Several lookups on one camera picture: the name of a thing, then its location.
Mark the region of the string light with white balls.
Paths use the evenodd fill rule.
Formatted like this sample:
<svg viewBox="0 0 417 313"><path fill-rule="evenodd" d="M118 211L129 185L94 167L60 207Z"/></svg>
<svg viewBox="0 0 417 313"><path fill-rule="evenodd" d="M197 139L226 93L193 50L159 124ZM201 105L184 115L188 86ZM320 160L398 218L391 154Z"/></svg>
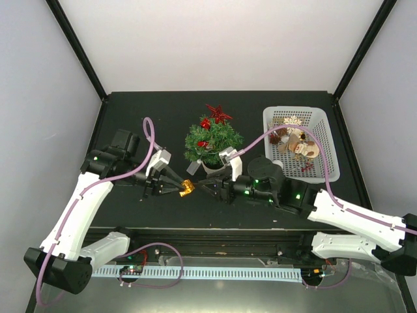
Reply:
<svg viewBox="0 0 417 313"><path fill-rule="evenodd" d="M207 148L205 148L206 149L206 151L210 151L210 150L212 150L212 145L211 144L209 144L209 146L207 147ZM224 169L225 168L225 166L222 164L222 163L218 163L218 164L215 164L215 165L210 165L210 164L207 164L207 163L205 163L205 162L203 162L200 158L199 159L197 159L197 160L195 160L195 161L192 161L191 163L190 163L190 165L188 166L188 168L187 168L187 172L190 174L190 175L195 175L195 173L197 172L197 170L200 168L200 167L202 167L203 169L204 169L204 171L205 171L205 173L208 175L208 174L210 174L210 173L214 173L214 172L217 172L217 171L220 171L220 170L222 170L222 169Z"/></svg>

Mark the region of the gold gift box ornament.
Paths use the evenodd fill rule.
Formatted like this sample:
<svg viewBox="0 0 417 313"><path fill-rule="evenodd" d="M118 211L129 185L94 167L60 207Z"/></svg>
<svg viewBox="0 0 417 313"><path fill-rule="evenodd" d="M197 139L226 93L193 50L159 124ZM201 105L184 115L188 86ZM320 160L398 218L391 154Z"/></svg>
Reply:
<svg viewBox="0 0 417 313"><path fill-rule="evenodd" d="M195 190L194 184L189 179L183 180L182 187L182 191L179 192L180 197L185 197Z"/></svg>

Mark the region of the red santa ornament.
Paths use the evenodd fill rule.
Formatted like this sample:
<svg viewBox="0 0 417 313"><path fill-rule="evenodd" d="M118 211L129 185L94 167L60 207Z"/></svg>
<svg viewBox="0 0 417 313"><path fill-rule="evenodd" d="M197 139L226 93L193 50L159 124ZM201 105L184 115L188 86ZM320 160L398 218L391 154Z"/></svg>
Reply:
<svg viewBox="0 0 417 313"><path fill-rule="evenodd" d="M209 146L209 142L208 141L199 141L197 143L197 146L207 148Z"/></svg>

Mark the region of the small green christmas tree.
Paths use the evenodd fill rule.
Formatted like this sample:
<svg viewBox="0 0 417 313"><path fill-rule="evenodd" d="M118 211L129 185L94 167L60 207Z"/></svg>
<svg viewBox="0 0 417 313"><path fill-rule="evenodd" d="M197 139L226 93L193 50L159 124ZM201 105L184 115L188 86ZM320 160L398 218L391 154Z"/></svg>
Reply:
<svg viewBox="0 0 417 313"><path fill-rule="evenodd" d="M204 118L210 119L210 130L201 128L200 122ZM244 141L244 138L231 126L229 121L227 120L223 125L216 124L214 119L209 116L200 117L197 124L189 127L189 132L185 137L185 159L192 162L200 158L210 165L222 163L218 153L228 147L240 147ZM199 141L208 141L212 145L212 150L206 151L205 148L198 147Z"/></svg>

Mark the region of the red gift box ornament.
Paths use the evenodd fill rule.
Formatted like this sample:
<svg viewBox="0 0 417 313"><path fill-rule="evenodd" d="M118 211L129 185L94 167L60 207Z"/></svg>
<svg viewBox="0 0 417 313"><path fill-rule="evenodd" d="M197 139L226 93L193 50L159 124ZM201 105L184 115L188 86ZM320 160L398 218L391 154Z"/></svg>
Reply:
<svg viewBox="0 0 417 313"><path fill-rule="evenodd" d="M202 119L201 122L200 122L200 126L201 126L202 129L210 130L210 128L211 128L210 119L208 119L208 118Z"/></svg>

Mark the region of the red star ornament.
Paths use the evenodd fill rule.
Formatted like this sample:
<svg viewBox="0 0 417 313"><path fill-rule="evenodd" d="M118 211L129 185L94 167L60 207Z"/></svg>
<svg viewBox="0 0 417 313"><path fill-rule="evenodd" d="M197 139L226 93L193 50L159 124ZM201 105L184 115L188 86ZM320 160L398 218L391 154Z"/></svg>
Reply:
<svg viewBox="0 0 417 313"><path fill-rule="evenodd" d="M206 105L206 107L210 110L211 115L210 118L214 119L214 122L216 124L225 124L225 122L227 120L232 120L232 117L230 115L227 115L223 110L222 110L222 106L219 105L217 107L213 107L209 104Z"/></svg>

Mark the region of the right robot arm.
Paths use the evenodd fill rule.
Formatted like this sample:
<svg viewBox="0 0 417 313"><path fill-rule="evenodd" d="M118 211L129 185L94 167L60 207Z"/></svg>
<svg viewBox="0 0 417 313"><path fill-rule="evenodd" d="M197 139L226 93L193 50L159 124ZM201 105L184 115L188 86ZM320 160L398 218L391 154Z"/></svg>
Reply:
<svg viewBox="0 0 417 313"><path fill-rule="evenodd" d="M218 201L232 203L238 196L265 201L299 218L344 230L343 235L317 232L296 246L300 261L316 258L353 258L372 261L397 275L416 275L416 215L391 216L334 197L327 190L284 176L281 166L264 156L253 159L247 175L242 162L200 182Z"/></svg>

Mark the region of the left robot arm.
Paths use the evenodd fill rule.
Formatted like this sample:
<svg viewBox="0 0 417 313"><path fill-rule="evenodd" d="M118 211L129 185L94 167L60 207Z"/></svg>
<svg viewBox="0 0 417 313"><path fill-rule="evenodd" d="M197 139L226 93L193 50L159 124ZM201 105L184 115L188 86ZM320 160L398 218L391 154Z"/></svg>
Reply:
<svg viewBox="0 0 417 313"><path fill-rule="evenodd" d="M142 164L133 161L139 141L138 135L118 130L109 145L86 156L76 188L58 222L40 246L28 248L23 257L36 276L37 295L43 284L78 294L107 262L119 257L133 260L139 255L139 243L122 228L93 244L82 245L115 183L143 186L144 196L184 191L184 180L169 168L171 155L165 149L149 151Z"/></svg>

